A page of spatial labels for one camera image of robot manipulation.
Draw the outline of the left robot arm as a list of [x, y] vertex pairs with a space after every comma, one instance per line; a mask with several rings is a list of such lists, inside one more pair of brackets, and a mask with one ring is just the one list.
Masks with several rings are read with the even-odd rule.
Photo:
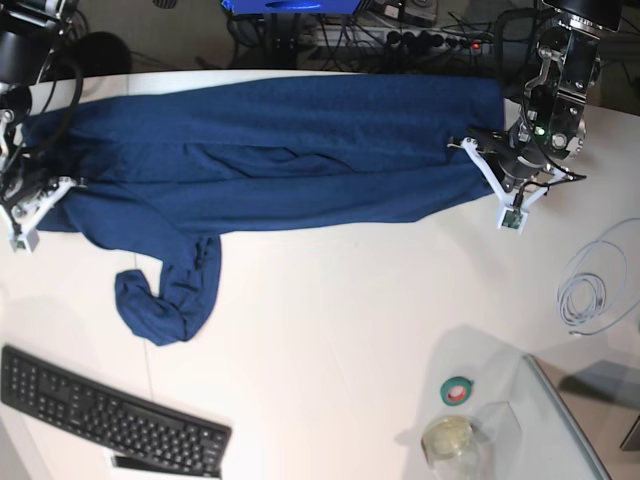
[[[519, 115], [506, 131], [471, 127], [465, 140], [475, 145], [470, 155], [495, 192], [523, 194], [530, 186], [584, 180], [565, 164], [583, 146], [587, 95], [601, 71], [599, 45], [617, 32], [621, 14], [619, 1], [540, 1], [498, 16], [496, 78]], [[530, 23], [524, 64], [508, 79], [504, 32], [524, 20]]]

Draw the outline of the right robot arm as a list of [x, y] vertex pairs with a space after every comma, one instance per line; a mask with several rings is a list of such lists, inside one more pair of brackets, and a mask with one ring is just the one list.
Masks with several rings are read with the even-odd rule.
[[[1, 206], [6, 209], [47, 189], [48, 175], [40, 167], [30, 172], [26, 163], [66, 133], [79, 104], [84, 75], [65, 52], [77, 6], [76, 1], [1, 3]], [[15, 144], [18, 126], [31, 112], [31, 88], [61, 65], [74, 72], [75, 89], [57, 129], [33, 146], [26, 144], [26, 133]]]

